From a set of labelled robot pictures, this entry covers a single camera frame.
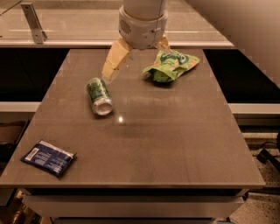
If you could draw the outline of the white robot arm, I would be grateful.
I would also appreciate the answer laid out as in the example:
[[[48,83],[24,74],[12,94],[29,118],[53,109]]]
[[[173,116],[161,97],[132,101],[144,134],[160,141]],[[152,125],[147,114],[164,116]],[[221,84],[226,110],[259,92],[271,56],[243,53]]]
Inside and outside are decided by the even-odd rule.
[[[110,83],[133,48],[145,50],[156,47],[171,50],[165,27],[168,18],[167,0],[123,0],[119,9],[120,38],[111,46],[101,77]]]

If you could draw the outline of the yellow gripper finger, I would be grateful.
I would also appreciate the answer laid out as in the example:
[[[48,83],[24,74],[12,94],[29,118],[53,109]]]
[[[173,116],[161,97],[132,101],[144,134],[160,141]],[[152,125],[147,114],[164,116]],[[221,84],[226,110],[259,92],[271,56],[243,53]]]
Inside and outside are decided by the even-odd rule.
[[[113,43],[101,71],[104,81],[112,81],[116,77],[120,65],[126,60],[129,53],[130,46],[122,38]]]
[[[162,38],[155,44],[155,47],[165,53],[169,53],[171,51],[168,38],[163,35]]]

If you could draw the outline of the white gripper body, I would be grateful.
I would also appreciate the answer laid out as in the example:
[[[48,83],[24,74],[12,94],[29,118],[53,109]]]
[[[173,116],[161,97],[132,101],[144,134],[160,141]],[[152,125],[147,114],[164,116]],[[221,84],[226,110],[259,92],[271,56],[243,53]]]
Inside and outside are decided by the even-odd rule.
[[[119,10],[118,30],[123,40],[131,47],[144,50],[153,47],[165,34],[168,18],[164,6],[134,7],[140,17],[131,14],[122,6]]]

